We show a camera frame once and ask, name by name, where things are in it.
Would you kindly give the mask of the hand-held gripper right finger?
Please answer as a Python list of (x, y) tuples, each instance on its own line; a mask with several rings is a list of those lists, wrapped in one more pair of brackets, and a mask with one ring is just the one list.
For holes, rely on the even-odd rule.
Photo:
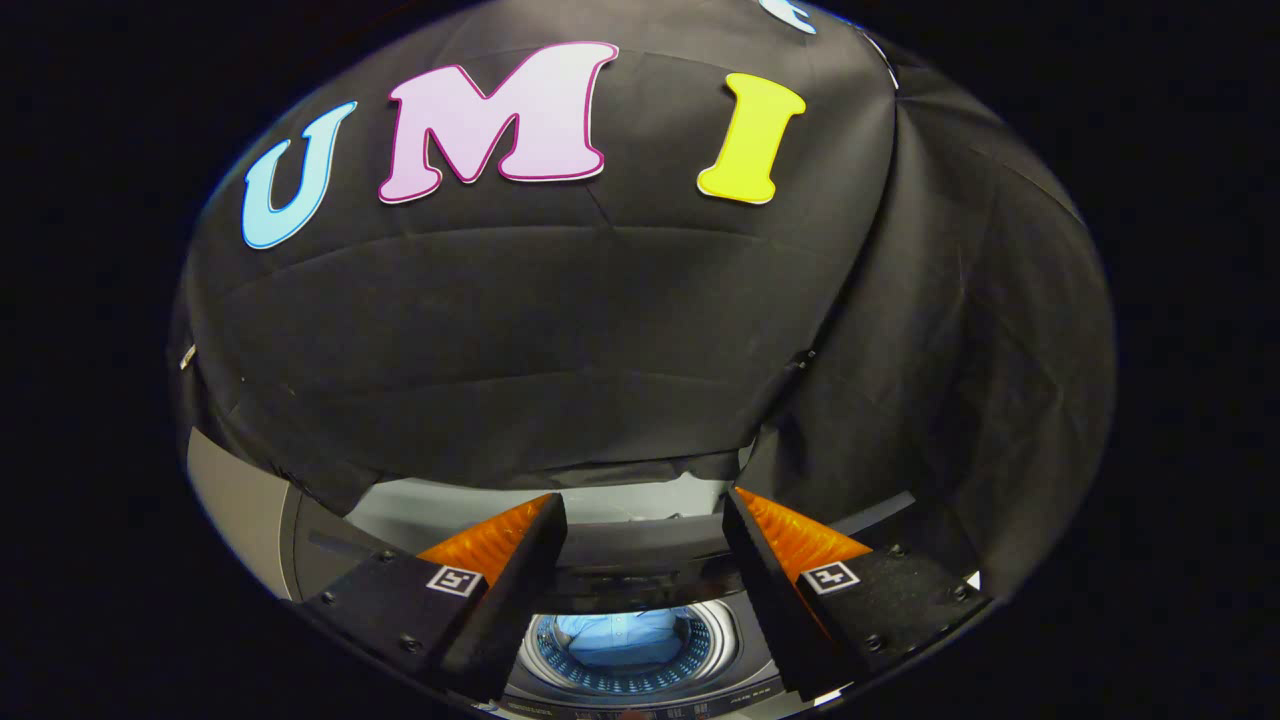
[(748, 489), (726, 495), (722, 528), (782, 683), (806, 701), (899, 671), (992, 605), (918, 550), (873, 548)]

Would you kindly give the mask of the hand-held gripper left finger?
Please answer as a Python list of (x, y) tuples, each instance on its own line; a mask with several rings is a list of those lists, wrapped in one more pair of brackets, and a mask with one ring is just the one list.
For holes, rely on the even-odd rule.
[(394, 676), (495, 701), (566, 536), (562, 497), (543, 495), (422, 553), (372, 553), (300, 612)]

